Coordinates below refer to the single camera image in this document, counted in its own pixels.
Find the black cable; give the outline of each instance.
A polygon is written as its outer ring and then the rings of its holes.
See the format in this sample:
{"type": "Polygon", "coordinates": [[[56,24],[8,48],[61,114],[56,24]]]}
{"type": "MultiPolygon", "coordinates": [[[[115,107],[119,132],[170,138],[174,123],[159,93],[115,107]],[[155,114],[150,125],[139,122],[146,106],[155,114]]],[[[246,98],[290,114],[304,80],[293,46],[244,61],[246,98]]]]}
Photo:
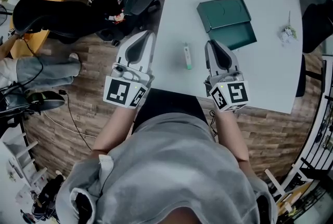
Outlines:
{"type": "Polygon", "coordinates": [[[15,88],[11,89],[8,93],[6,93],[6,94],[2,97],[2,99],[0,100],[0,104],[1,104],[1,102],[6,98],[6,96],[9,95],[9,94],[11,94],[14,90],[16,90],[16,89],[18,89],[18,88],[21,88],[21,87],[24,87],[24,86],[26,86],[27,84],[29,84],[30,82],[32,82],[33,80],[35,80],[35,79],[36,79],[36,78],[42,73],[42,71],[43,71],[43,69],[44,69],[43,63],[42,63],[42,62],[40,61],[40,59],[36,56],[36,54],[34,53],[34,51],[30,49],[30,47],[29,47],[28,43],[26,42],[26,40],[25,40],[25,39],[23,39],[23,40],[24,40],[25,44],[27,45],[28,49],[30,50],[30,52],[32,53],[32,55],[33,55],[34,57],[37,58],[37,60],[38,60],[39,63],[41,64],[42,68],[41,68],[40,71],[37,73],[37,75],[36,75],[35,77],[33,77],[31,80],[27,81],[25,84],[20,84],[20,83],[18,83],[18,85],[17,85],[15,88]]]}
{"type": "Polygon", "coordinates": [[[90,151],[91,151],[92,149],[91,149],[90,146],[87,144],[86,140],[83,138],[83,136],[81,135],[81,133],[80,133],[78,127],[77,127],[76,124],[75,124],[75,121],[74,121],[73,116],[72,116],[71,108],[69,107],[69,95],[68,95],[67,93],[66,93],[66,95],[67,95],[68,111],[69,111],[69,114],[71,115],[71,118],[72,118],[72,120],[73,120],[74,126],[76,127],[76,129],[77,129],[77,131],[78,131],[80,137],[82,138],[82,140],[85,142],[85,144],[87,145],[87,147],[88,147],[88,148],[90,149],[90,151]]]}
{"type": "Polygon", "coordinates": [[[212,117],[212,121],[210,122],[209,127],[212,129],[212,131],[214,132],[214,137],[216,137],[217,135],[217,131],[214,130],[213,128],[213,124],[215,123],[215,112],[213,110],[209,111],[209,115],[212,117]]]}

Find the green folder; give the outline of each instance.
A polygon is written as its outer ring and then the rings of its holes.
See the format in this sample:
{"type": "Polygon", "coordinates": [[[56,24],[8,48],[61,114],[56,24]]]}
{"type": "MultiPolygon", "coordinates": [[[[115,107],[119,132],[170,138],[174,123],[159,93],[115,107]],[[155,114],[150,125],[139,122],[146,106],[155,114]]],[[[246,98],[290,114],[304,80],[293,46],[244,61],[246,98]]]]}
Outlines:
{"type": "Polygon", "coordinates": [[[244,0],[203,2],[197,10],[211,40],[217,40],[231,50],[257,41],[244,0]]]}

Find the wooden floor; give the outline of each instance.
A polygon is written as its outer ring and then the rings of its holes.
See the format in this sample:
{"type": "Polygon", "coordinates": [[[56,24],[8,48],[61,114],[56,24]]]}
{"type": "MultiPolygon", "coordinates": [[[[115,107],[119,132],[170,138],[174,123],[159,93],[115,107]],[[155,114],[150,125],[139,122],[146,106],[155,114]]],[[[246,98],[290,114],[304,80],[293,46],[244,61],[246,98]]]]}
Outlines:
{"type": "MultiPolygon", "coordinates": [[[[151,21],[150,28],[157,31],[160,12],[151,21]]],[[[79,39],[72,45],[62,45],[48,39],[41,53],[68,55],[78,53],[82,61],[82,70],[72,85],[58,89],[66,90],[70,98],[70,108],[76,125],[82,133],[97,136],[111,116],[114,106],[103,102],[105,76],[111,72],[118,48],[104,42],[96,35],[79,39]]],[[[305,55],[307,70],[320,73],[322,66],[321,48],[305,55]]],[[[244,108],[237,112],[240,129],[248,144],[253,169],[259,177],[264,178],[268,168],[277,178],[285,175],[297,157],[314,119],[321,84],[319,81],[306,78],[306,93],[296,98],[290,115],[273,111],[244,108]]],[[[199,99],[210,123],[209,110],[211,101],[199,99]]],[[[68,129],[75,130],[67,104],[47,112],[54,121],[68,129]]],[[[35,114],[24,122],[28,140],[38,140],[32,155],[36,164],[46,166],[54,177],[60,170],[65,175],[71,171],[73,164],[89,154],[89,149],[79,137],[50,120],[45,113],[35,114]]],[[[90,146],[94,138],[85,136],[90,146]]]]}

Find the white table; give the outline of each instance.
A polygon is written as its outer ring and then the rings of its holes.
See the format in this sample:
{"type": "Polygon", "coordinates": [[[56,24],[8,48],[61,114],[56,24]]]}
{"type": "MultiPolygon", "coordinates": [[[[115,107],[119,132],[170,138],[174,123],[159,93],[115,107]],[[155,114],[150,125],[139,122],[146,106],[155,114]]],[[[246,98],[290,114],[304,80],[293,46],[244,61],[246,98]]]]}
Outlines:
{"type": "MultiPolygon", "coordinates": [[[[209,40],[197,12],[200,2],[165,0],[152,62],[153,88],[207,97],[208,76],[204,46],[209,40]],[[192,70],[186,69],[184,43],[190,47],[192,70]]],[[[257,42],[234,51],[240,70],[249,81],[249,106],[290,113],[295,98],[302,56],[302,15],[299,0],[244,0],[257,42]],[[279,33],[288,24],[298,41],[282,46],[279,33]]]]}

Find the jeans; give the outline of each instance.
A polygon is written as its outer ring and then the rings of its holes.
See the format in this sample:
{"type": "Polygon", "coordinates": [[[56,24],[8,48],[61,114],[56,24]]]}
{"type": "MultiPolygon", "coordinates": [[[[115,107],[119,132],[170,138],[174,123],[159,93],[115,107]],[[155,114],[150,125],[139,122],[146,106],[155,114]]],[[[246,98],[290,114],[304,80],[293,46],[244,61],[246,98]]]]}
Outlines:
{"type": "MultiPolygon", "coordinates": [[[[24,86],[24,90],[51,88],[55,86],[67,85],[73,82],[73,77],[77,76],[81,69],[81,63],[75,58],[69,57],[59,60],[53,56],[39,56],[44,68],[36,79],[24,86]]],[[[17,61],[16,73],[20,84],[25,84],[35,77],[42,66],[36,57],[23,57],[17,61]]]]}

